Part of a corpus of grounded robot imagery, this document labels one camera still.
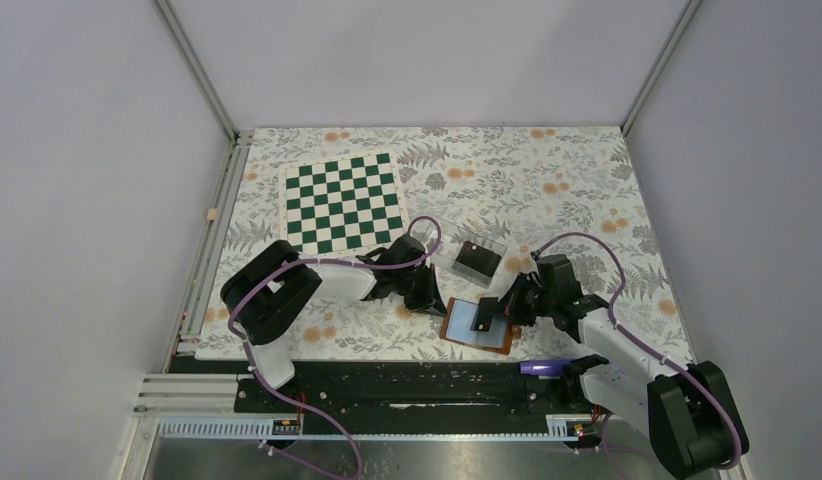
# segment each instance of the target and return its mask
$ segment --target white square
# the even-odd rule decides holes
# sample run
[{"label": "white square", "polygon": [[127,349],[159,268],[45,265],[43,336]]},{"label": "white square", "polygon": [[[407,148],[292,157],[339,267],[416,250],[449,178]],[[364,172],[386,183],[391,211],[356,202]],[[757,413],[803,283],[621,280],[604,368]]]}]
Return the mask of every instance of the white square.
[{"label": "white square", "polygon": [[376,234],[375,233],[362,233],[361,234],[361,246],[366,247],[368,245],[375,245],[376,244]]},{"label": "white square", "polygon": [[288,233],[287,234],[287,241],[291,245],[302,245],[302,234],[301,233]]}]

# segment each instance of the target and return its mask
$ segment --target robotic arm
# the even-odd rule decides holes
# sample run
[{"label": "robotic arm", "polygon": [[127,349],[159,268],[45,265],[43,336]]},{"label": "robotic arm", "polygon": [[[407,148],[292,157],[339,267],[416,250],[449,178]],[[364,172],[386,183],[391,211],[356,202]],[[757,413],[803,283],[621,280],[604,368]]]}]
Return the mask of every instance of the robotic arm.
[{"label": "robotic arm", "polygon": [[[405,234],[388,249],[358,257],[364,264],[388,269],[352,269],[348,264],[313,260],[310,266],[300,264],[279,275],[276,280],[281,286],[275,291],[264,286],[242,306],[236,320],[246,334],[255,366],[269,385],[278,388],[293,377],[293,364],[281,337],[311,298],[375,300],[396,292],[404,296],[411,311],[445,315],[433,267],[414,264],[424,254],[423,245]],[[645,347],[658,350],[654,346],[641,340],[636,345],[622,335],[609,322],[609,304],[597,295],[582,293],[564,255],[533,257],[538,272],[519,274],[498,301],[481,299],[473,329],[486,331],[502,317],[523,326],[533,326],[537,317],[551,317],[559,330],[595,352],[565,367],[568,388],[564,395],[601,405],[641,431],[662,465],[677,478],[729,460],[735,451],[733,433],[701,392],[664,359],[647,355]],[[273,243],[223,286],[221,296],[229,311],[235,312],[259,282],[297,260],[299,254],[290,244]],[[389,267],[399,264],[410,266]],[[686,374],[719,402],[746,453],[749,441],[723,372],[706,361],[688,365]]]}]

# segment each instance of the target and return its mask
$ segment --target table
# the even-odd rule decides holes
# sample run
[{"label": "table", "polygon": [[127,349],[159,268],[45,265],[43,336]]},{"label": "table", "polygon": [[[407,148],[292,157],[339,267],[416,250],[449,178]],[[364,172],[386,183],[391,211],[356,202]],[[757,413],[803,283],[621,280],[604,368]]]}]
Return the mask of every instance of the table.
[{"label": "table", "polygon": [[[553,235],[581,231],[609,243],[628,285],[618,318],[675,358],[689,344],[618,127],[263,128],[254,134],[214,278],[196,358],[244,359],[226,328],[223,283],[270,245],[279,231],[278,167],[306,158],[388,148],[400,164],[410,216],[430,214],[505,243],[508,251],[483,290],[438,271],[444,301],[502,295],[529,252]],[[568,238],[547,253],[571,259],[585,293],[609,298],[619,279],[597,245]],[[580,356],[551,319],[525,328],[510,355],[441,340],[442,319],[411,314],[402,299],[317,299],[285,335],[292,359],[517,361]]]}]

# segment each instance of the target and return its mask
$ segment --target green square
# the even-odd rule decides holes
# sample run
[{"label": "green square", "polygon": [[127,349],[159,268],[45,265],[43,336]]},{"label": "green square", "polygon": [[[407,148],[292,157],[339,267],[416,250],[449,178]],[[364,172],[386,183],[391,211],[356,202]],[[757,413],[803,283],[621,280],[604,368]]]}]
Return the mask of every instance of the green square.
[{"label": "green square", "polygon": [[317,253],[329,252],[331,252],[331,240],[323,240],[322,242],[317,242]]},{"label": "green square", "polygon": [[378,232],[376,233],[376,241],[379,243],[389,243],[390,242],[390,233],[388,232]]},{"label": "green square", "polygon": [[358,248],[361,246],[361,237],[353,235],[346,239],[346,248]]}]

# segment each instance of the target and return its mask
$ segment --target vertical metal post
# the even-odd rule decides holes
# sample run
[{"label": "vertical metal post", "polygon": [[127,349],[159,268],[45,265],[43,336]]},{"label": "vertical metal post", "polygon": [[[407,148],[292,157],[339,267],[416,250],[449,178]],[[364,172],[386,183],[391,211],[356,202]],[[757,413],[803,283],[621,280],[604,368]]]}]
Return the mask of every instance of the vertical metal post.
[{"label": "vertical metal post", "polygon": [[170,38],[172,38],[187,69],[196,81],[199,91],[202,92],[202,96],[204,96],[208,102],[208,107],[217,119],[217,123],[219,123],[220,128],[223,130],[223,134],[225,134],[230,142],[234,142],[237,139],[237,126],[228,115],[222,100],[220,100],[220,96],[217,94],[214,85],[211,83],[211,79],[208,77],[208,73],[202,66],[202,62],[199,61],[199,57],[196,55],[190,39],[181,27],[175,10],[173,10],[169,0],[153,0],[152,3],[155,5],[161,21],[169,32]]},{"label": "vertical metal post", "polygon": [[679,46],[679,42],[688,30],[688,26],[691,24],[702,3],[703,0],[688,0],[679,18],[676,19],[676,24],[673,25],[670,35],[664,42],[664,46],[661,47],[658,57],[655,59],[652,68],[647,74],[647,78],[644,80],[644,84],[641,85],[641,89],[638,90],[635,101],[632,103],[632,106],[629,107],[629,111],[626,112],[626,117],[624,117],[623,123],[620,125],[620,131],[623,132],[624,137],[628,137],[632,131],[632,126],[638,119],[641,110],[643,110],[644,104],[649,98],[653,87],[655,87],[661,74],[664,73],[667,63],[670,61],[673,53],[676,52],[676,47]]}]

